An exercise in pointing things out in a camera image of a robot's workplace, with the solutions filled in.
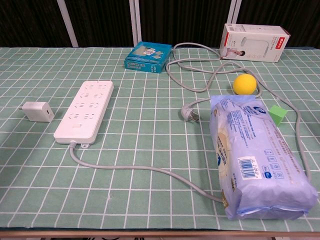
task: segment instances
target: barcode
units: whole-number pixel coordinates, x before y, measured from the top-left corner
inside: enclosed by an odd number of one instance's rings
[[[238,158],[243,180],[261,179],[259,166],[254,156]]]

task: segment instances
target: white power strip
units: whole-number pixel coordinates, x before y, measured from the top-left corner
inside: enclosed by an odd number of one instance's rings
[[[57,127],[55,140],[75,141],[83,148],[94,143],[113,89],[112,81],[85,81]]]

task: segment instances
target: white product box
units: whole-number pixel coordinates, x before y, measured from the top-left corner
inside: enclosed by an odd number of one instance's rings
[[[220,44],[223,59],[278,62],[290,34],[280,26],[224,25]]]

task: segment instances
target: dark curtain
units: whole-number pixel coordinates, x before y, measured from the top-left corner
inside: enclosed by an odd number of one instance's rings
[[[287,47],[320,49],[319,0],[242,0],[237,23],[279,25],[291,34]]]
[[[0,47],[71,47],[56,0],[0,0]]]
[[[143,41],[220,46],[231,0],[140,0]]]
[[[79,47],[134,45],[129,0],[65,0]]]

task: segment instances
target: green cube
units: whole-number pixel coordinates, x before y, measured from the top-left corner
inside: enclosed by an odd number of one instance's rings
[[[282,122],[282,120],[286,116],[287,112],[288,110],[285,110],[276,105],[273,105],[269,110],[269,114],[276,126],[279,126],[279,124]]]

